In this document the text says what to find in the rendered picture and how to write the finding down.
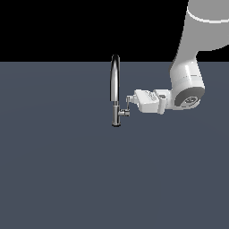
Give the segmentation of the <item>chrome faucet with arched spout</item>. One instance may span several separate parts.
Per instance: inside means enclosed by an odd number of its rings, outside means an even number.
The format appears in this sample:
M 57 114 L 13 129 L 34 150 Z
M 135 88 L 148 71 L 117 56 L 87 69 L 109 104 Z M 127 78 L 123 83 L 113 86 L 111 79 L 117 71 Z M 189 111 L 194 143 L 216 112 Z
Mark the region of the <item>chrome faucet with arched spout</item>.
M 119 106 L 119 87 L 120 87 L 120 59 L 117 54 L 114 54 L 111 62 L 110 70 L 110 100 L 113 102 L 113 121 L 114 127 L 119 127 L 120 123 L 120 106 Z

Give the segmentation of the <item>chrome faucet handle lever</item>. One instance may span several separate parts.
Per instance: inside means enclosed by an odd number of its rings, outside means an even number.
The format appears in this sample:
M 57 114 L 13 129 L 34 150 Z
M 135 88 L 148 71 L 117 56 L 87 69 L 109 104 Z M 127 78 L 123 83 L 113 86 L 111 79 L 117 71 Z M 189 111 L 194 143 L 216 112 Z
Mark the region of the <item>chrome faucet handle lever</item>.
M 126 103 L 130 103 L 130 97 L 126 98 Z M 120 109 L 118 112 L 119 116 L 129 116 L 130 115 L 130 108 L 127 106 L 125 109 Z

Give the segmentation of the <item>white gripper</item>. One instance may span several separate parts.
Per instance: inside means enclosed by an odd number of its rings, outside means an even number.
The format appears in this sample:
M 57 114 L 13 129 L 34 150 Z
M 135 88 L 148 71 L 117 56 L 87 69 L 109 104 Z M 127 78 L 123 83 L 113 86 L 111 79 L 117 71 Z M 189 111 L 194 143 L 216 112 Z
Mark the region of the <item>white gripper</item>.
M 136 89 L 134 96 L 127 96 L 126 102 L 135 103 L 142 113 L 156 113 L 159 105 L 159 99 L 154 92 L 141 89 Z

